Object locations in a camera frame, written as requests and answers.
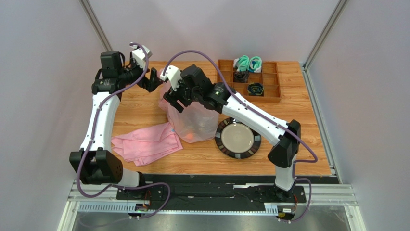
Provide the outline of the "pink plastic bag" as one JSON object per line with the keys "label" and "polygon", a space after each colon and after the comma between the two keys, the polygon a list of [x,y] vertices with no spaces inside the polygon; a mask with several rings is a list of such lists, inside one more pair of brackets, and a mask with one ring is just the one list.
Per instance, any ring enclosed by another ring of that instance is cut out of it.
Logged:
{"label": "pink plastic bag", "polygon": [[[159,90],[159,101],[170,88],[171,85],[168,82],[162,85]],[[172,107],[169,107],[164,112],[174,131],[185,142],[185,136],[188,133],[196,134],[195,142],[211,140],[215,137],[218,127],[219,113],[206,109],[198,102],[192,102],[182,113],[177,112]]]}

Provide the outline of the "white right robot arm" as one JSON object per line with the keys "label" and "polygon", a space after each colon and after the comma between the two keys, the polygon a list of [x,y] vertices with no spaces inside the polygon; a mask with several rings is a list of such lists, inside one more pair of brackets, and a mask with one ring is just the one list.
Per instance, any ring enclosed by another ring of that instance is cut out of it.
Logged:
{"label": "white right robot arm", "polygon": [[301,131],[296,120],[286,122],[275,118],[229,85],[212,83],[196,65],[184,70],[171,65],[158,73],[158,77],[170,83],[170,89],[163,98],[179,112],[192,102],[199,102],[208,110],[237,119],[264,137],[273,146],[268,159],[275,165],[275,186],[285,192],[293,189],[294,161],[299,151]]}

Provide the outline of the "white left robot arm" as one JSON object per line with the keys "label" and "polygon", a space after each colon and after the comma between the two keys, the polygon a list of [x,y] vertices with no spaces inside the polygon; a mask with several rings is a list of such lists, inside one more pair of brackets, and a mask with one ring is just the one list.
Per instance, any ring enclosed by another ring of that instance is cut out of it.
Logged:
{"label": "white left robot arm", "polygon": [[127,170],[112,153],[111,137],[114,118],[122,93],[136,80],[138,86],[152,92],[160,84],[156,70],[150,70],[147,59],[151,51],[145,46],[130,53],[130,64],[119,51],[101,53],[101,69],[91,86],[92,114],[84,141],[79,151],[70,153],[69,162],[83,184],[111,184],[119,187],[138,187],[141,173]]}

